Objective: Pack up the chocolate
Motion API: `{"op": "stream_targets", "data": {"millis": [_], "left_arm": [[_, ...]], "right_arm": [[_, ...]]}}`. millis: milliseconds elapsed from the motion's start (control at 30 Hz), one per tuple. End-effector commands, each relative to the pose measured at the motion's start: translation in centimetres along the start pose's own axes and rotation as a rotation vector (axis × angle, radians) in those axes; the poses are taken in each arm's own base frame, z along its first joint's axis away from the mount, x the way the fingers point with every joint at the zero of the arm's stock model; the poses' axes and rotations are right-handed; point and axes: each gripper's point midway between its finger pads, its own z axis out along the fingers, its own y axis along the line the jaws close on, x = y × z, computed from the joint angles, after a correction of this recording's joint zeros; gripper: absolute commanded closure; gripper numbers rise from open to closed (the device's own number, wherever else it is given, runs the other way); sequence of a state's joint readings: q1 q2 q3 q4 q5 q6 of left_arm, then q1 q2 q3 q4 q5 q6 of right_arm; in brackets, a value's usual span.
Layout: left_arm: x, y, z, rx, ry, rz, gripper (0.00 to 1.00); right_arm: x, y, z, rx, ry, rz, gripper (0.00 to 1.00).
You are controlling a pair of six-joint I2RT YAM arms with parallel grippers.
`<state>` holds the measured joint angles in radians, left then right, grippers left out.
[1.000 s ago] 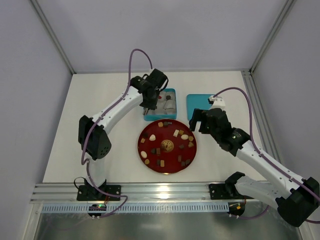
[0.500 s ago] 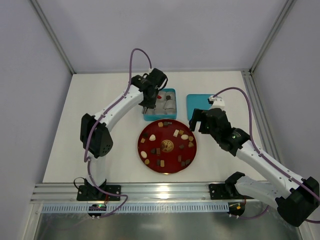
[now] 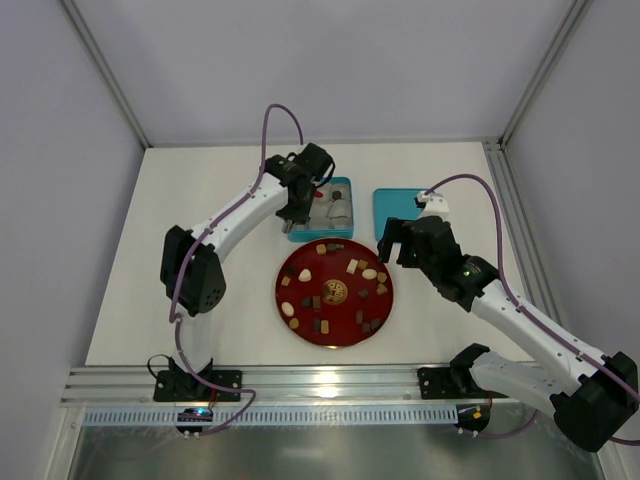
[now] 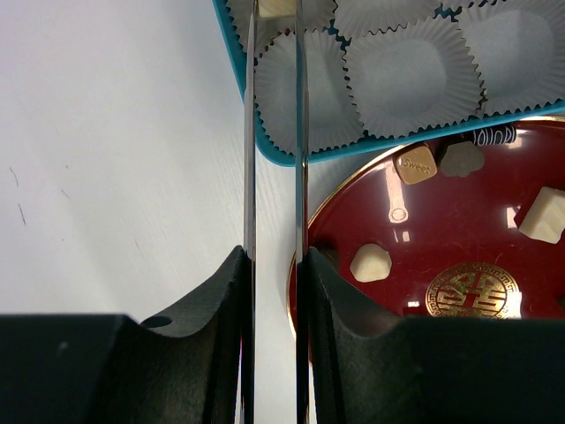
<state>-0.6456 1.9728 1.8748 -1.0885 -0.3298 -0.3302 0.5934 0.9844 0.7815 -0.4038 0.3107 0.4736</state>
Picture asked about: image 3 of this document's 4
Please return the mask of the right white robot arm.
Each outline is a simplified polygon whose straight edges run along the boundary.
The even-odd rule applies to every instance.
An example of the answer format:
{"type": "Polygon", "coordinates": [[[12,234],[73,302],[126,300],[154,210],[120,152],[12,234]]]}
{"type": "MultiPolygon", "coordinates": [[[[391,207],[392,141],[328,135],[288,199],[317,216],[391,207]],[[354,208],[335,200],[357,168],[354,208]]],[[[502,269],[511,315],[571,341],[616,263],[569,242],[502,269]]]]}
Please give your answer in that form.
{"type": "Polygon", "coordinates": [[[474,344],[450,363],[461,388],[517,399],[551,417],[566,438],[591,453],[636,414],[634,360],[590,346],[517,296],[493,265],[462,253],[449,222],[438,216],[391,217],[378,243],[381,262],[388,262],[394,244],[400,246],[398,265],[420,270],[444,299],[496,327],[540,367],[525,367],[474,344]]]}

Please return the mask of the silver metal tongs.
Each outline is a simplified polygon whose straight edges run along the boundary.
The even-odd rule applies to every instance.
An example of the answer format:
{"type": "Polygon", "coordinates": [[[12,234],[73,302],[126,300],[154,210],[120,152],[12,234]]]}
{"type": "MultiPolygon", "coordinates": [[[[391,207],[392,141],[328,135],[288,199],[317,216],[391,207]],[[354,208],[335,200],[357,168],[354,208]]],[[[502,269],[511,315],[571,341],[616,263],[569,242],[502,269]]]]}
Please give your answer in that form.
{"type": "Polygon", "coordinates": [[[312,188],[304,194],[296,194],[292,190],[289,191],[285,206],[276,212],[276,216],[283,221],[283,233],[288,234],[293,230],[294,226],[305,225],[309,221],[316,192],[316,188],[312,188]]]}

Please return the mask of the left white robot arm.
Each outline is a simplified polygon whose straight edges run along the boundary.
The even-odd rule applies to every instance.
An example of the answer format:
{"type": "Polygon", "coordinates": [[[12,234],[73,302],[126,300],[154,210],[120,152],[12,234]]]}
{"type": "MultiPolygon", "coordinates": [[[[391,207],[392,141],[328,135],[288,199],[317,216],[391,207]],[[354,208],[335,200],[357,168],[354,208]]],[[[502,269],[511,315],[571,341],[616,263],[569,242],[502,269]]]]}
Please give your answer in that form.
{"type": "Polygon", "coordinates": [[[204,316],[226,293],[224,260],[270,216],[284,222],[286,233],[306,224],[316,191],[334,171],[334,159],[313,143],[298,153],[264,158],[255,182],[224,209],[190,229],[176,225],[166,233],[160,281],[171,300],[169,322],[186,321],[187,339],[176,341],[168,368],[156,378],[158,395],[193,400],[208,395],[213,371],[204,316]]]}

